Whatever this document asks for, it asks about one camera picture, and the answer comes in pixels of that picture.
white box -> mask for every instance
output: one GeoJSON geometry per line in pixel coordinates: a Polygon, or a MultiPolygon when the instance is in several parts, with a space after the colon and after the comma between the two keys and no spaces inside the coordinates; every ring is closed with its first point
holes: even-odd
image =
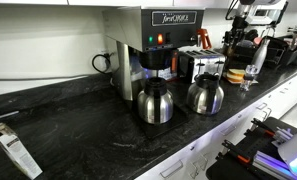
{"type": "Polygon", "coordinates": [[[0,143],[12,162],[30,179],[35,179],[42,170],[31,157],[17,134],[6,124],[0,123],[0,143]]]}

red indicator light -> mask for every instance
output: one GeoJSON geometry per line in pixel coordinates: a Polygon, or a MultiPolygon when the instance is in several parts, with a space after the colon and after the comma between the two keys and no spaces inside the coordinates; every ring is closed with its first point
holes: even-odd
{"type": "Polygon", "coordinates": [[[158,34],[157,41],[158,41],[158,44],[162,44],[163,43],[162,34],[158,34]]]}

commercial coffee brewer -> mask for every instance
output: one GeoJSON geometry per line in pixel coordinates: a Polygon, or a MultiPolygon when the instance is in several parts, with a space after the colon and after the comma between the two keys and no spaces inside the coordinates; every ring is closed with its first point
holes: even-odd
{"type": "Polygon", "coordinates": [[[197,44],[203,12],[193,7],[124,7],[103,12],[108,50],[113,53],[112,83],[149,124],[164,124],[173,117],[172,94],[158,71],[176,66],[177,48],[197,44]]]}

toaster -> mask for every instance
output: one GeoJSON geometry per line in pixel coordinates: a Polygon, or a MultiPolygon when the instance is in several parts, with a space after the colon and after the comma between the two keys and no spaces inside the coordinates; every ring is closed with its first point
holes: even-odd
{"type": "Polygon", "coordinates": [[[179,51],[177,74],[185,82],[194,83],[195,77],[201,74],[212,74],[221,77],[226,57],[211,50],[197,48],[179,51]]]}

kitchen counter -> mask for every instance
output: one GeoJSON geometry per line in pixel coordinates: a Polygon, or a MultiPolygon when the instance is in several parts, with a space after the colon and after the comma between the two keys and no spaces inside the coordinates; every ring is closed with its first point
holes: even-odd
{"type": "MultiPolygon", "coordinates": [[[[296,66],[263,68],[259,83],[248,92],[222,79],[222,108],[210,117],[197,115],[185,105],[189,84],[170,82],[174,101],[189,121],[152,140],[146,138],[109,80],[94,91],[25,107],[0,122],[18,133],[43,170],[37,179],[134,179],[296,74],[296,66]]],[[[51,91],[45,93],[41,96],[51,96],[51,91]]],[[[9,177],[26,179],[0,148],[0,179],[9,177]]]]}

